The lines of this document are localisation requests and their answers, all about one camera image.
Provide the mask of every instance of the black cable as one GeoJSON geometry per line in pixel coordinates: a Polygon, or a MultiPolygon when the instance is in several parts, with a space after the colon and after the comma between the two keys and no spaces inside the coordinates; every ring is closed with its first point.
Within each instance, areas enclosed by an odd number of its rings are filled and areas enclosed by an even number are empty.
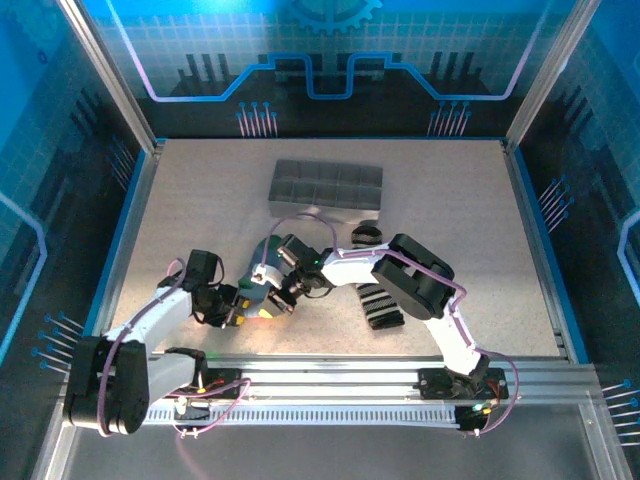
{"type": "Polygon", "coordinates": [[[191,316],[196,319],[196,322],[198,322],[201,325],[204,325],[204,320],[198,316],[197,312],[192,312],[191,316]]]}
{"type": "Polygon", "coordinates": [[[217,287],[218,285],[221,285],[222,282],[224,281],[224,262],[222,261],[221,257],[218,257],[218,260],[220,260],[220,271],[222,271],[222,277],[216,283],[212,283],[211,284],[212,287],[217,287]]]}
{"type": "Polygon", "coordinates": [[[318,295],[317,297],[312,297],[308,293],[305,293],[304,296],[307,297],[307,298],[312,298],[312,299],[324,298],[324,297],[327,297],[332,291],[333,291],[333,287],[329,287],[329,288],[327,288],[326,292],[324,292],[322,295],[318,295]]]}

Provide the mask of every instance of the aluminum frame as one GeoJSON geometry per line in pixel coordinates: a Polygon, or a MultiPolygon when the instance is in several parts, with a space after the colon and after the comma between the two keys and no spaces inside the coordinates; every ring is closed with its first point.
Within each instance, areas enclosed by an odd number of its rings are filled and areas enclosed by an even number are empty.
{"type": "MultiPolygon", "coordinates": [[[[140,172],[140,177],[133,193],[131,206],[127,214],[126,222],[122,232],[119,245],[109,277],[106,282],[104,296],[96,315],[96,322],[90,334],[100,335],[104,328],[108,328],[115,314],[116,300],[120,296],[124,275],[133,252],[144,209],[151,192],[151,185],[158,165],[159,155],[164,147],[164,142],[158,144],[156,155],[145,155],[140,172]]],[[[66,384],[60,389],[59,397],[64,399],[66,384]]],[[[49,427],[45,434],[38,461],[31,475],[32,479],[52,479],[63,478],[64,465],[72,452],[73,443],[76,438],[76,428],[65,425],[62,418],[62,406],[64,401],[58,400],[53,409],[49,427]]]]}
{"type": "MultiPolygon", "coordinates": [[[[593,365],[570,364],[562,359],[548,357],[517,358],[515,363],[521,381],[517,406],[578,405],[587,408],[595,405],[605,412],[606,404],[593,365]]],[[[507,383],[513,393],[513,375],[509,365],[500,361],[492,362],[492,365],[505,369],[507,383]]],[[[290,410],[308,406],[318,409],[376,406],[396,412],[398,409],[412,412],[421,405],[436,407],[477,403],[472,400],[443,402],[420,399],[419,392],[413,388],[418,382],[418,369],[444,366],[441,360],[433,357],[228,355],[210,359],[209,366],[241,368],[243,375],[253,380],[251,396],[245,405],[250,405],[249,409],[261,407],[263,411],[270,408],[281,410],[282,406],[289,407],[290,410]]],[[[157,403],[162,405],[163,402],[167,403],[166,400],[157,403]]],[[[390,424],[388,419],[369,422],[371,425],[378,423],[390,424]]],[[[59,401],[32,479],[64,478],[68,460],[73,453],[76,433],[75,427],[64,424],[62,401],[59,401]]],[[[602,450],[600,454],[594,454],[594,459],[605,458],[607,452],[608,450],[602,450]]],[[[602,478],[626,480],[626,477],[602,478]]]]}
{"type": "Polygon", "coordinates": [[[560,331],[564,340],[564,349],[569,361],[572,363],[578,363],[578,355],[576,354],[576,349],[567,325],[564,309],[562,308],[559,300],[558,287],[553,279],[549,261],[544,254],[542,237],[535,221],[533,207],[525,193],[526,188],[524,178],[518,166],[518,162],[516,161],[515,153],[508,146],[504,149],[504,158],[507,165],[507,171],[511,177],[511,184],[513,186],[518,209],[520,210],[520,217],[522,218],[525,234],[529,241],[529,249],[531,250],[533,263],[535,265],[536,272],[538,273],[538,278],[540,279],[540,289],[542,290],[542,296],[547,306],[551,325],[554,329],[560,331]]]}
{"type": "Polygon", "coordinates": [[[506,138],[511,150],[520,144],[529,130],[569,61],[569,57],[591,23],[600,2],[601,0],[578,0],[573,6],[507,131],[506,138]]]}
{"type": "Polygon", "coordinates": [[[607,406],[597,401],[578,408],[600,478],[633,480],[607,406]]]}
{"type": "Polygon", "coordinates": [[[124,120],[147,155],[156,150],[156,137],[129,86],[124,81],[84,6],[76,0],[56,0],[69,25],[87,52],[124,120]]]}

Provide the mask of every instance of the circuit pattern graphic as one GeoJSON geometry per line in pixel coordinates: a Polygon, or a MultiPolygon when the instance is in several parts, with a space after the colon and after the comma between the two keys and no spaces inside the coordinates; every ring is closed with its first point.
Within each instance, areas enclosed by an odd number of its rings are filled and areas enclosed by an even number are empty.
{"type": "Polygon", "coordinates": [[[627,277],[627,281],[629,282],[629,286],[631,287],[633,296],[636,297],[636,302],[638,303],[638,305],[640,305],[640,284],[638,284],[638,280],[633,271],[633,267],[631,266],[631,262],[629,262],[627,254],[625,252],[627,248],[627,242],[629,241],[629,233],[631,229],[638,223],[640,223],[640,210],[636,210],[633,214],[629,215],[629,217],[627,217],[627,219],[622,224],[622,229],[620,231],[620,241],[618,242],[618,249],[616,250],[616,254],[618,255],[618,260],[620,260],[622,271],[627,277]]]}
{"type": "Polygon", "coordinates": [[[301,28],[333,35],[360,28],[365,20],[373,18],[373,10],[380,7],[380,0],[291,0],[287,11],[301,28]]]}
{"type": "MultiPolygon", "coordinates": [[[[443,94],[438,92],[433,85],[420,73],[420,71],[409,62],[397,62],[393,58],[393,53],[389,51],[372,51],[372,52],[359,52],[353,53],[349,56],[347,65],[346,65],[346,79],[345,79],[345,91],[344,93],[331,93],[331,94],[322,94],[317,93],[315,91],[315,85],[313,82],[313,65],[311,57],[306,53],[268,53],[266,55],[266,63],[257,63],[250,64],[247,66],[245,70],[242,71],[240,75],[238,75],[235,80],[231,82],[231,84],[227,87],[227,89],[220,95],[199,95],[199,96],[160,96],[158,95],[145,71],[142,62],[140,61],[140,57],[136,53],[136,50],[127,34],[124,25],[122,24],[122,20],[120,19],[118,13],[116,12],[113,4],[110,0],[105,0],[106,5],[111,13],[115,26],[120,34],[120,38],[124,43],[131,59],[133,60],[133,64],[135,65],[138,74],[140,75],[140,79],[144,85],[147,94],[151,99],[158,103],[191,103],[191,102],[224,102],[231,97],[231,95],[244,83],[244,81],[251,76],[254,72],[259,71],[275,71],[276,70],[276,62],[279,60],[300,60],[304,62],[304,73],[305,73],[305,83],[306,90],[309,98],[313,100],[347,100],[351,98],[354,92],[354,80],[356,77],[356,69],[355,64],[360,59],[380,59],[384,62],[383,68],[388,70],[404,70],[406,71],[413,79],[426,91],[428,92],[434,100],[444,100],[444,101],[503,101],[511,96],[513,90],[516,86],[518,78],[522,73],[522,70],[529,59],[529,55],[533,49],[533,46],[540,35],[542,30],[542,26],[545,23],[547,16],[549,14],[549,6],[544,10],[542,15],[539,17],[536,26],[527,42],[527,45],[520,56],[518,64],[516,65],[511,79],[505,89],[505,91],[501,94],[443,94]]],[[[335,5],[335,0],[327,0],[331,5],[335,5]]]]}

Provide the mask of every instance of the white robotic arm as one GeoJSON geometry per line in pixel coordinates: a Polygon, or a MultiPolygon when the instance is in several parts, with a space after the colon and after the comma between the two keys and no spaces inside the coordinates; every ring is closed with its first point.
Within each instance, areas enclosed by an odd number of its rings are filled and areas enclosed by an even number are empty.
{"type": "Polygon", "coordinates": [[[133,433],[151,403],[181,388],[211,383],[204,352],[172,348],[156,357],[152,352],[192,315],[201,314],[202,323],[217,327],[238,319],[237,288],[211,283],[218,260],[192,251],[185,271],[162,280],[128,322],[103,336],[80,339],[63,409],[67,421],[103,435],[133,433]]]}
{"type": "Polygon", "coordinates": [[[455,304],[453,270],[411,237],[400,234],[372,248],[319,254],[289,235],[277,251],[293,271],[284,277],[273,267],[256,265],[252,277],[256,283],[273,285],[264,305],[269,314],[292,313],[296,299],[312,288],[378,283],[403,310],[424,322],[446,368],[467,384],[463,389],[477,389],[488,359],[475,350],[455,304]]]}

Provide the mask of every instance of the blue border line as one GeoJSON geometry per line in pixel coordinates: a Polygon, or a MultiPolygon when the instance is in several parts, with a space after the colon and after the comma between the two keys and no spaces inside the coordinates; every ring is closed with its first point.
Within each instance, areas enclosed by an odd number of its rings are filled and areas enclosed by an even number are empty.
{"type": "Polygon", "coordinates": [[[485,102],[501,102],[511,96],[516,82],[520,76],[522,67],[519,66],[513,74],[511,82],[507,86],[504,93],[499,95],[487,95],[487,94],[443,94],[436,91],[436,89],[425,79],[418,69],[411,63],[407,62],[394,62],[392,52],[360,52],[353,53],[347,60],[346,68],[346,87],[344,93],[316,93],[315,86],[313,84],[313,66],[311,57],[306,53],[269,53],[267,54],[267,63],[255,63],[249,65],[243,72],[227,87],[227,89],[221,95],[201,95],[201,96],[176,96],[176,97],[161,97],[155,93],[155,90],[151,86],[150,80],[147,78],[146,73],[141,70],[140,76],[147,89],[149,96],[158,103],[199,103],[199,102],[224,102],[231,98],[238,88],[249,78],[254,72],[261,71],[275,71],[276,61],[278,60],[299,60],[304,62],[305,66],[305,85],[307,95],[312,100],[348,100],[353,96],[355,76],[356,76],[356,61],[358,60],[383,60],[383,68],[385,70],[404,70],[429,94],[434,100],[444,101],[485,101],[485,102]]]}
{"type": "Polygon", "coordinates": [[[531,177],[529,176],[529,172],[524,163],[524,158],[522,157],[520,147],[516,148],[515,158],[518,168],[520,169],[520,174],[522,175],[522,183],[524,184],[525,193],[527,194],[527,198],[529,200],[529,203],[531,204],[531,209],[533,210],[533,216],[536,222],[536,226],[540,231],[542,248],[544,249],[547,261],[549,262],[551,275],[558,292],[558,300],[560,300],[560,305],[562,307],[562,311],[564,312],[565,322],[567,324],[567,328],[569,329],[569,336],[571,338],[568,338],[567,340],[570,341],[573,345],[578,363],[589,363],[589,356],[587,355],[587,349],[584,346],[582,333],[580,332],[580,327],[578,327],[578,321],[576,320],[575,313],[573,312],[573,307],[571,306],[571,301],[569,300],[567,287],[565,286],[564,280],[562,279],[562,273],[560,272],[560,267],[558,266],[556,254],[553,251],[553,246],[551,245],[551,239],[549,238],[547,229],[544,226],[544,219],[542,218],[542,213],[540,212],[540,207],[538,206],[538,199],[536,198],[536,194],[533,190],[533,183],[531,182],[531,177]]]}
{"type": "Polygon", "coordinates": [[[140,180],[140,174],[142,173],[142,167],[144,165],[145,158],[146,155],[144,153],[144,150],[140,149],[140,154],[138,155],[138,160],[136,161],[136,166],[133,169],[133,175],[131,176],[131,182],[129,183],[129,190],[127,191],[127,195],[124,198],[124,203],[120,212],[120,218],[118,218],[116,231],[113,233],[113,240],[111,240],[109,253],[107,255],[107,259],[104,262],[104,267],[102,268],[102,274],[100,275],[98,288],[96,288],[96,293],[93,296],[93,302],[91,303],[91,309],[89,310],[89,314],[87,315],[87,322],[84,325],[84,331],[82,332],[82,334],[85,337],[90,336],[93,333],[93,328],[95,327],[96,321],[98,320],[98,312],[100,311],[100,306],[104,301],[104,294],[107,289],[107,281],[109,280],[109,275],[111,274],[111,269],[113,268],[113,262],[116,259],[116,253],[118,252],[118,247],[120,246],[120,241],[122,240],[124,225],[127,222],[127,217],[129,216],[129,210],[131,209],[133,196],[138,186],[138,181],[140,180]]]}
{"type": "Polygon", "coordinates": [[[620,260],[620,265],[622,265],[622,270],[627,277],[627,281],[629,282],[629,287],[631,287],[631,291],[633,292],[633,296],[636,297],[636,303],[640,305],[640,286],[638,285],[638,280],[633,273],[633,268],[631,268],[631,264],[627,259],[627,255],[625,253],[625,248],[627,247],[627,242],[629,241],[629,230],[640,222],[640,209],[637,209],[635,212],[627,216],[624,223],[622,224],[622,230],[620,232],[620,240],[618,241],[618,249],[616,250],[616,254],[618,255],[618,260],[620,260]]]}
{"type": "Polygon", "coordinates": [[[20,297],[20,302],[18,303],[18,306],[16,307],[13,316],[11,317],[11,322],[9,323],[7,331],[4,334],[4,338],[2,339],[2,343],[0,344],[0,366],[2,366],[5,356],[9,351],[9,347],[11,346],[11,342],[13,342],[14,335],[16,334],[18,326],[22,321],[24,312],[27,309],[27,305],[29,304],[29,300],[31,299],[33,290],[36,287],[36,283],[40,278],[40,274],[42,273],[42,269],[44,268],[44,264],[47,261],[49,253],[47,252],[47,242],[44,229],[42,228],[42,225],[30,213],[20,208],[17,203],[15,203],[2,192],[0,192],[0,205],[5,205],[9,210],[20,217],[23,222],[25,222],[35,231],[36,236],[38,237],[38,250],[40,251],[36,266],[34,267],[33,272],[31,272],[31,276],[29,277],[27,286],[22,293],[22,297],[20,297]]]}

